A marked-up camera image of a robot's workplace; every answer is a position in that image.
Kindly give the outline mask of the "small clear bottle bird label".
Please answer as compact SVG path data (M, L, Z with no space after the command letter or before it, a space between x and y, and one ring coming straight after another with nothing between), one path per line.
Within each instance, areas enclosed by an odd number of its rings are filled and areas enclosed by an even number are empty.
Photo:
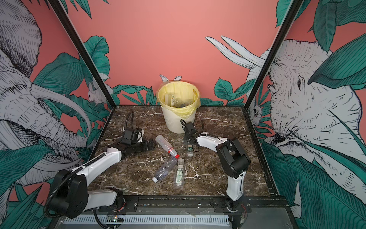
M192 145L187 146L187 153L186 154L187 154L188 157L193 157L194 156L194 150L193 150Z

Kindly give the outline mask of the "clear bottle blue cap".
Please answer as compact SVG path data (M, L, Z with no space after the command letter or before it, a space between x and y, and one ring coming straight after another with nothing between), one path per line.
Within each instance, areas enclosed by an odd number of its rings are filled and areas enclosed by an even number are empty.
M182 101L180 98L175 98L174 99L174 105L175 108L183 108L186 107L186 104L184 101Z

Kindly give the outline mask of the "tall bottle red green label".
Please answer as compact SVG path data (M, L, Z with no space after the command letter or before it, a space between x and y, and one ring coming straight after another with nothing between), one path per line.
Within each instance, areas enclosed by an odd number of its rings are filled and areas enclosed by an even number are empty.
M165 96L164 96L164 103L169 107L174 107L175 94L174 93L166 93Z

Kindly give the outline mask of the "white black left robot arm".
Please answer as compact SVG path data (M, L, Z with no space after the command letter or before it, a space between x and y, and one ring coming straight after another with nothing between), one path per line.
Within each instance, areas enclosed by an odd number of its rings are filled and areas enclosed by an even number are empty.
M66 216L75 218L87 210L108 206L114 212L125 209L126 200L121 190L109 188L89 191L88 186L104 171L129 156L154 150L156 142L143 137L141 142L115 142L99 156L73 170L59 171L51 185L44 205L46 218Z

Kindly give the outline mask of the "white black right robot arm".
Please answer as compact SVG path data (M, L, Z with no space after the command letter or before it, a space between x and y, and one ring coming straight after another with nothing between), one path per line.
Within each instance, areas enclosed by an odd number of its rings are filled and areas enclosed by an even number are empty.
M218 137L207 132L184 136L186 145L208 148L217 153L224 172L227 174L226 208L231 212L244 210L244 179L251 164L250 157L236 137Z

